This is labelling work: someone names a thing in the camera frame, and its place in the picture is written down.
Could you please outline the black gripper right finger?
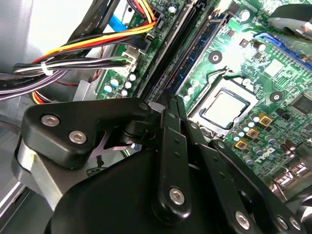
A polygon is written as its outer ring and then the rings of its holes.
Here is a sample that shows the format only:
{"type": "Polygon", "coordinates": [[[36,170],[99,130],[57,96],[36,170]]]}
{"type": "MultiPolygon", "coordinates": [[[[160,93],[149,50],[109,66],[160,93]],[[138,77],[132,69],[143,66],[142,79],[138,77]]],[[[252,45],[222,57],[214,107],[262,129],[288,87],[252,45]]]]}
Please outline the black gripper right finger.
{"type": "Polygon", "coordinates": [[[183,98],[176,96],[191,157],[212,182],[225,233],[305,234],[304,225],[253,171],[221,140],[207,142],[186,117],[183,98]]]}

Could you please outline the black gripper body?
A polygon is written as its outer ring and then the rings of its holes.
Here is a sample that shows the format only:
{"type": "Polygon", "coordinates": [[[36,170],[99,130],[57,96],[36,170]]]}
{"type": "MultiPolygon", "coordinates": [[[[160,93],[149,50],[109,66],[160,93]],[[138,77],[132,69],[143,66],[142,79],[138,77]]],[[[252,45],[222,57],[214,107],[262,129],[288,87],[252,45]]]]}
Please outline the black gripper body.
{"type": "Polygon", "coordinates": [[[137,153],[76,184],[61,198],[47,234],[229,234],[216,200],[196,168],[189,167],[192,212],[173,226],[152,210],[156,155],[137,153]]]}

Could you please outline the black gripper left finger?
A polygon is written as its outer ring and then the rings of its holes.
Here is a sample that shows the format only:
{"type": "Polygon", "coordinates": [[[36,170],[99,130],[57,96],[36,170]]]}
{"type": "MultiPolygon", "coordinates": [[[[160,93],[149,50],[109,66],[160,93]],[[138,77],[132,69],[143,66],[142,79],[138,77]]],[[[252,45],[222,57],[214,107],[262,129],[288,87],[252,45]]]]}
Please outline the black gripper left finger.
{"type": "Polygon", "coordinates": [[[27,176],[25,185],[37,184],[52,210],[82,181],[93,200],[97,183],[87,178],[89,158],[120,150],[133,143],[142,154],[156,158],[156,187],[152,208],[167,221],[191,213],[186,120],[181,97],[164,95],[145,103],[136,97],[43,104],[26,110],[15,158],[27,176]]]}

